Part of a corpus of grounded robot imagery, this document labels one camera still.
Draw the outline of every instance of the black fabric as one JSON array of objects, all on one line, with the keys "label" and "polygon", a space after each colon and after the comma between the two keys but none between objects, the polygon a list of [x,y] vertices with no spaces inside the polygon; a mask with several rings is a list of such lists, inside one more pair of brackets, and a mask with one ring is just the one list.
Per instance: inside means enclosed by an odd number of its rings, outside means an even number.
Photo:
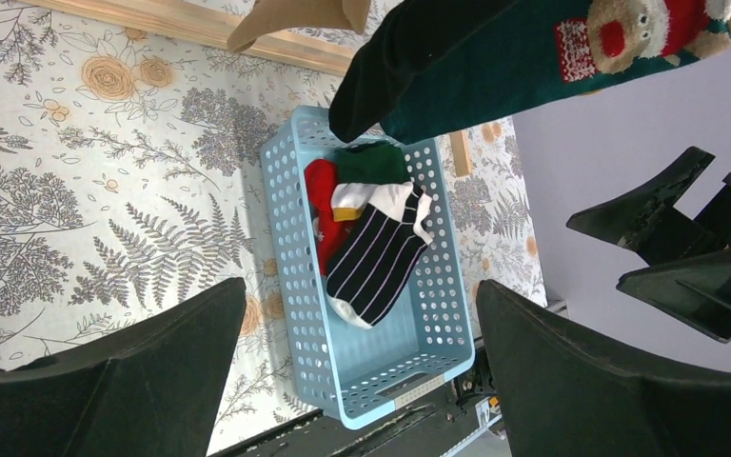
[{"label": "black fabric", "polygon": [[80,347],[0,370],[0,457],[204,457],[245,282]]},{"label": "black fabric", "polygon": [[413,186],[405,200],[402,222],[366,205],[346,242],[327,264],[329,296],[349,303],[372,326],[387,316],[427,248],[425,240],[413,231],[422,194]]},{"label": "black fabric", "polygon": [[405,0],[354,55],[329,108],[332,132],[344,142],[354,141],[394,109],[416,75],[514,3]]},{"label": "black fabric", "polygon": [[477,308],[514,457],[731,456],[731,373],[632,348],[494,281]]}]

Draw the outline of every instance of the red nose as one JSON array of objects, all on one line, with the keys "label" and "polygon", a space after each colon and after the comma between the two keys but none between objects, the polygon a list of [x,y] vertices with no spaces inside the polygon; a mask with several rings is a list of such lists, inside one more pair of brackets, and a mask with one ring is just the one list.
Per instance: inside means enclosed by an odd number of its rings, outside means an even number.
[{"label": "red nose", "polygon": [[623,24],[612,21],[601,27],[601,46],[607,57],[615,57],[626,47],[626,37],[623,35]]}]

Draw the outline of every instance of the red and white patterned patch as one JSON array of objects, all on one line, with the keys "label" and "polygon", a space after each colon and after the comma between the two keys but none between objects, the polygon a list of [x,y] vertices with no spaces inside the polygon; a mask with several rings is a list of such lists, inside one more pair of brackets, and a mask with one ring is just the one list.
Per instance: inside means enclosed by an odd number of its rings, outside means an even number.
[{"label": "red and white patterned patch", "polygon": [[584,19],[569,19],[558,24],[556,43],[559,46],[559,66],[565,83],[575,83],[598,72],[590,53],[590,40]]}]

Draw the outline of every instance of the basket handle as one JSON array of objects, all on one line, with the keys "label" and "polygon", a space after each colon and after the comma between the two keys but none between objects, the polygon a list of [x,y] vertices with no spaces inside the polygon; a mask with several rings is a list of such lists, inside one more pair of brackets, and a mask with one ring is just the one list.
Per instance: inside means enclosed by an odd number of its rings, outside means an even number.
[{"label": "basket handle", "polygon": [[386,395],[392,398],[397,409],[413,403],[420,397],[443,386],[445,383],[443,374],[428,374],[422,379],[416,380],[405,387],[395,390]]}]

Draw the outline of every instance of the table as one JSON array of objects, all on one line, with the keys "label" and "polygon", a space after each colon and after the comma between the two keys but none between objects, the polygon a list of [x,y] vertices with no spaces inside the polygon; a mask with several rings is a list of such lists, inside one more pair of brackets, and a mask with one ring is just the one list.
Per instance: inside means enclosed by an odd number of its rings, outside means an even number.
[{"label": "table", "polygon": [[[209,452],[311,411],[291,384],[258,149],[339,80],[0,0],[0,368],[240,276],[246,320]],[[466,179],[440,143],[467,289],[474,301],[494,278],[544,305],[512,122],[469,134]]]}]

